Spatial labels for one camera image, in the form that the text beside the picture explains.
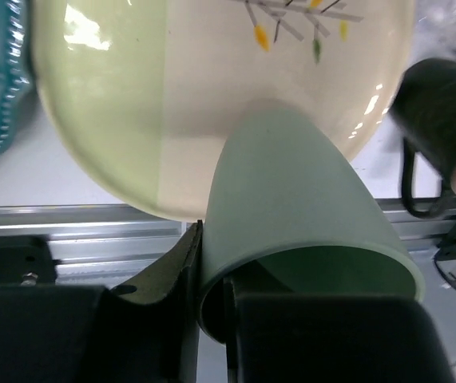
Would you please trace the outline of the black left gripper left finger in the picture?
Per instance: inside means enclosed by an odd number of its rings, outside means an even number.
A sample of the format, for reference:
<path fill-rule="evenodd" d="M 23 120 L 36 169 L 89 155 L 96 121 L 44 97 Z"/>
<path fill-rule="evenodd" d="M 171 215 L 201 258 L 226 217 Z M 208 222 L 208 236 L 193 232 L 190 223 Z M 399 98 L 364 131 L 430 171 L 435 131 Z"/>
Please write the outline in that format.
<path fill-rule="evenodd" d="M 0 284 L 0 382 L 195 381 L 202 234 L 112 289 Z"/>

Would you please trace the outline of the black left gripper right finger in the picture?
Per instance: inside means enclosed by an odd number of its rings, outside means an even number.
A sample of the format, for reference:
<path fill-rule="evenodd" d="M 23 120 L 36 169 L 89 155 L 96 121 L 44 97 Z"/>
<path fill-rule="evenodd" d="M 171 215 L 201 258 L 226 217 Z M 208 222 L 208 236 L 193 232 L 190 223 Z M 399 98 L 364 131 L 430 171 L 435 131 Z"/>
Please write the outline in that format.
<path fill-rule="evenodd" d="M 256 290 L 224 280 L 230 382 L 454 382 L 415 300 Z"/>

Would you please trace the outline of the light green plastic cup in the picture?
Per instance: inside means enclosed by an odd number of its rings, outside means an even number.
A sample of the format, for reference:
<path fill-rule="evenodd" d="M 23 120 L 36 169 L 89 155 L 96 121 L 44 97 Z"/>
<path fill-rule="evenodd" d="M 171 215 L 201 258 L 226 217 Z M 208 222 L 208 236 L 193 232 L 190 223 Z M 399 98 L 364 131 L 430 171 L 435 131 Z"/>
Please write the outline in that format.
<path fill-rule="evenodd" d="M 301 112 L 242 116 L 218 160 L 204 221 L 198 321 L 225 342 L 221 282 L 244 271 L 294 293 L 422 301 L 421 271 L 333 143 Z"/>

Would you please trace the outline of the black mug brown inside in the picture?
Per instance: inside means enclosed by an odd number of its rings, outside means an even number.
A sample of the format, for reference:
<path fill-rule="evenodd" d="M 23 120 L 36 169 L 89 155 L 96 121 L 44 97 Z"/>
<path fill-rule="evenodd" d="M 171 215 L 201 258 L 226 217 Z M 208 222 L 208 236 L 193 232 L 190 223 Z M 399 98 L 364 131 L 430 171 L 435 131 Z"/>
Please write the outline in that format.
<path fill-rule="evenodd" d="M 441 215 L 456 195 L 456 61 L 427 58 L 405 73 L 390 109 L 402 141 L 402 205 L 414 217 Z M 412 196 L 414 160 L 421 154 L 441 177 L 439 196 L 426 210 Z"/>

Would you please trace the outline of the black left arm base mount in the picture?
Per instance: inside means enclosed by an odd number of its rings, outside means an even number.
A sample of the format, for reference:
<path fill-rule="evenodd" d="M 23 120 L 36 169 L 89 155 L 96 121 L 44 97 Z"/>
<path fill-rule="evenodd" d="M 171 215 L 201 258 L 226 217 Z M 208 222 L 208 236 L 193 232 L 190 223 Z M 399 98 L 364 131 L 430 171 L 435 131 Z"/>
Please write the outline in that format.
<path fill-rule="evenodd" d="M 56 263 L 50 247 L 37 236 L 0 237 L 0 284 L 54 284 Z"/>

